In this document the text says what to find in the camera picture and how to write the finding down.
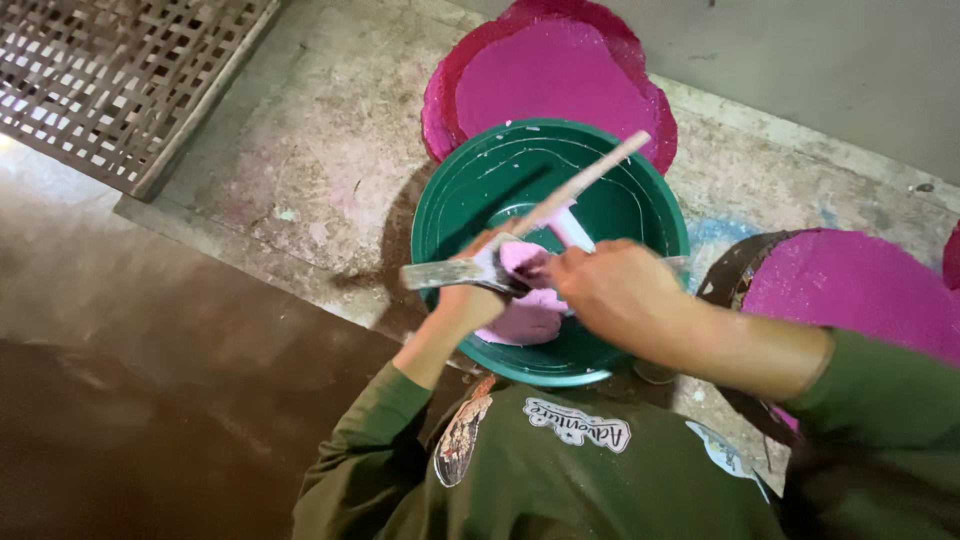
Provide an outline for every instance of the gray wall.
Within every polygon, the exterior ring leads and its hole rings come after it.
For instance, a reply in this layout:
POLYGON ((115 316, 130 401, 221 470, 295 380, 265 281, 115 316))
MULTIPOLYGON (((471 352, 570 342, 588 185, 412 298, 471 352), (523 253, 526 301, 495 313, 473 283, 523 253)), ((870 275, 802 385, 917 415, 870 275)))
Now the gray wall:
MULTIPOLYGON (((510 0, 452 0, 486 16, 510 0)), ((960 184, 960 2, 600 0, 647 69, 960 184)))

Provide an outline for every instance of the person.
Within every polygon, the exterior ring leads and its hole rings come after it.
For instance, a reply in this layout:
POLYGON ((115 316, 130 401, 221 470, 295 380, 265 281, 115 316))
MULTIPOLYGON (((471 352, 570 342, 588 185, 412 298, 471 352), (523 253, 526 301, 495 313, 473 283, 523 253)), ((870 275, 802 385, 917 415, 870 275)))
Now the person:
POLYGON ((709 427, 583 390, 481 383, 428 454, 416 419, 448 356, 504 308, 457 285, 320 445, 295 538, 960 536, 957 371, 850 331, 708 305, 630 240, 567 250, 548 270, 596 335, 799 418, 782 499, 709 427))

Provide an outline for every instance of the green long-sleeve shirt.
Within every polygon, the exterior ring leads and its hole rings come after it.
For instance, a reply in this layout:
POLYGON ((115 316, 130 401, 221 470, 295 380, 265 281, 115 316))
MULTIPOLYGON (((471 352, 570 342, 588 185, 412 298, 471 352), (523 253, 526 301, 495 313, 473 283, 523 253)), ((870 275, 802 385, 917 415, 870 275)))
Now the green long-sleeve shirt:
POLYGON ((784 404, 808 446, 779 504, 708 427, 583 391, 480 388, 427 455, 430 392, 388 364, 321 444, 294 537, 960 536, 960 371, 834 338, 823 376, 784 404))

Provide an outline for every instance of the wooden brush handle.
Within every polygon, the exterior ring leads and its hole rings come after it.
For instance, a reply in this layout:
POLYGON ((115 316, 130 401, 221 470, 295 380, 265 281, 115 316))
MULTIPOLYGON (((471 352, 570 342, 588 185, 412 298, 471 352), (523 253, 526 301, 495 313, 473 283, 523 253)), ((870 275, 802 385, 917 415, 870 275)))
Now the wooden brush handle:
POLYGON ((650 140, 647 132, 640 130, 631 135, 630 138, 620 143, 619 146, 611 150, 609 154, 597 160, 593 165, 581 170, 573 178, 566 181, 553 193, 550 193, 546 199, 536 205, 530 213, 520 218, 514 225, 510 233, 516 237, 521 237, 537 227, 537 223, 546 220, 557 210, 563 207, 568 201, 576 200, 585 189, 594 182, 600 180, 600 177, 607 174, 607 171, 616 167, 618 163, 630 156, 634 150, 643 146, 650 140))

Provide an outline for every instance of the brown floor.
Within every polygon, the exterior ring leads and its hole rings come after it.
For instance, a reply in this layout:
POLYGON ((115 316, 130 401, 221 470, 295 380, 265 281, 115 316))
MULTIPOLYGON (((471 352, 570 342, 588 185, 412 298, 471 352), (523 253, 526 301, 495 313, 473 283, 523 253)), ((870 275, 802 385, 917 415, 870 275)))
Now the brown floor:
MULTIPOLYGON (((117 198, 0 135, 0 537, 286 538, 317 443, 398 344, 117 198)), ((447 370, 433 418, 465 389, 447 370)))

